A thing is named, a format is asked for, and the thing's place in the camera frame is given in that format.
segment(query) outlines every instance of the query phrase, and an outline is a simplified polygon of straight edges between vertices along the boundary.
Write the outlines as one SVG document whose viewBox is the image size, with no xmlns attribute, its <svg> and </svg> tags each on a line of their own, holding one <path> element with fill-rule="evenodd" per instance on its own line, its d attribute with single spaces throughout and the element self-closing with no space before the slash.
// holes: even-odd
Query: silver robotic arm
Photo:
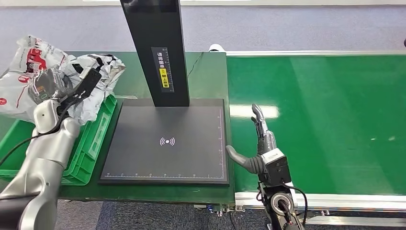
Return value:
<svg viewBox="0 0 406 230">
<path fill-rule="evenodd" d="M 67 116 L 67 110 L 90 95 L 101 75 L 86 69 L 81 77 L 71 94 L 35 108 L 35 129 L 23 165 L 0 194 L 1 230 L 54 229 L 62 173 L 80 132 L 79 123 Z"/>
</svg>

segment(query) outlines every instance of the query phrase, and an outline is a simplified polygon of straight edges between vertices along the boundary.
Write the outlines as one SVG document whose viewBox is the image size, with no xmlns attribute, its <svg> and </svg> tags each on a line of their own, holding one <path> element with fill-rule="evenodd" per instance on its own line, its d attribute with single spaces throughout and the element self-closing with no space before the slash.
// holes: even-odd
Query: crumpled bag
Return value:
<svg viewBox="0 0 406 230">
<path fill-rule="evenodd" d="M 101 80 L 89 98 L 69 109 L 81 125 L 95 121 L 103 100 L 113 93 L 125 65 L 113 55 L 78 58 L 34 36 L 17 41 L 19 48 L 9 69 L 0 76 L 0 113 L 34 122 L 34 109 L 44 100 L 62 98 L 80 81 L 86 67 L 95 68 Z"/>
</svg>

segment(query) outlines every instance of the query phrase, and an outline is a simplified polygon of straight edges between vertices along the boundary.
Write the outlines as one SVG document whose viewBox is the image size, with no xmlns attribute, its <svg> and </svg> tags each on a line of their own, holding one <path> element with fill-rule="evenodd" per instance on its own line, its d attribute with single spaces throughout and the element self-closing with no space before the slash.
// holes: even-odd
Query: yellow warning label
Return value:
<svg viewBox="0 0 406 230">
<path fill-rule="evenodd" d="M 168 76 L 166 74 L 166 69 L 159 69 L 159 73 L 161 74 L 161 81 L 163 88 L 169 88 Z"/>
</svg>

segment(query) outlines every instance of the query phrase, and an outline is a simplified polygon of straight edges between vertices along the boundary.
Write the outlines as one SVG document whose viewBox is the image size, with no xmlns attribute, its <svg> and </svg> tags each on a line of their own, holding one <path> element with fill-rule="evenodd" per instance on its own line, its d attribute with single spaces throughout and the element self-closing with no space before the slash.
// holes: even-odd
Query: robotic arm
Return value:
<svg viewBox="0 0 406 230">
<path fill-rule="evenodd" d="M 68 116 L 68 108 L 90 96 L 101 74 L 88 68 L 80 77 L 81 83 L 69 95 L 45 100 L 35 108 L 32 137 L 7 154 L 31 141 L 21 169 L 0 194 L 1 230 L 54 229 L 62 173 L 80 132 L 79 123 Z"/>
<path fill-rule="evenodd" d="M 257 199 L 265 206 L 273 230 L 304 230 L 307 212 L 305 194 L 300 189 L 287 185 L 292 180 L 286 156 L 276 147 L 275 136 L 268 130 L 261 108 L 253 104 L 252 111 L 256 116 L 251 120 L 257 130 L 257 155 L 247 158 L 237 153 L 232 146 L 226 146 L 228 155 L 248 172 L 258 175 L 258 196 L 261 199 L 258 196 Z M 291 189 L 304 195 L 306 207 L 303 224 L 299 222 L 293 208 Z"/>
</svg>

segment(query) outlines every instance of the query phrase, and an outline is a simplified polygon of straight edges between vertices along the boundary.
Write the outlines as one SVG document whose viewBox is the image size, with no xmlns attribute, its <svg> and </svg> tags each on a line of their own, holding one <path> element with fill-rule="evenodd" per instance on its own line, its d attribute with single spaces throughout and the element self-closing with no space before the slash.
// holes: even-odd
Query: black vertical pole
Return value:
<svg viewBox="0 0 406 230">
<path fill-rule="evenodd" d="M 154 105 L 189 106 L 179 0 L 120 2 Z"/>
</svg>

